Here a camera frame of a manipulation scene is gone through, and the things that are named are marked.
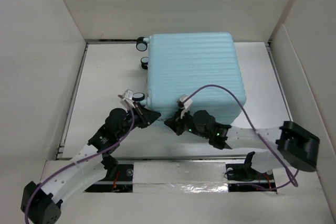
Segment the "light blue hard-shell suitcase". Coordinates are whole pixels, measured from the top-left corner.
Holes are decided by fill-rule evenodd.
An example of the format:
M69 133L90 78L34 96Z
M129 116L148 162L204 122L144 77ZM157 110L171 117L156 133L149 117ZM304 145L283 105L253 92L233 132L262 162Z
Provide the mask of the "light blue hard-shell suitcase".
M217 122L232 124L246 103L234 41L230 33L154 34L136 41L147 51L145 99L141 104L164 121L193 92L191 113L206 110Z

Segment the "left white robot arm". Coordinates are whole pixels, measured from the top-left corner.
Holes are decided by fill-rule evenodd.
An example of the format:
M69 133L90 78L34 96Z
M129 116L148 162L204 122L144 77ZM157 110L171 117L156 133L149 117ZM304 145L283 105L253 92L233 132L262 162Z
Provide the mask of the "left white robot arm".
M64 193L73 184L81 187L79 179L89 172L99 171L97 179L114 179L118 162L111 153L134 128L146 128L160 116L159 112L151 111L138 102L131 102L128 109L111 110L105 123L68 165L38 184L30 182L25 186L20 207L24 222L55 223L65 203Z

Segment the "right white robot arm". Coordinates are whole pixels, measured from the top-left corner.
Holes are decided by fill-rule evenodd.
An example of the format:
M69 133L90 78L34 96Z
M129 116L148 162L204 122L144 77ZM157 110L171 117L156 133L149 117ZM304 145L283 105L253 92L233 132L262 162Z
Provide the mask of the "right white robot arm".
M179 110L164 124L176 135L189 132L205 138L219 150L253 149L239 169L248 178L283 166L310 173L317 168L319 138L293 121L285 121L280 127L253 130L221 124L205 110L194 114Z

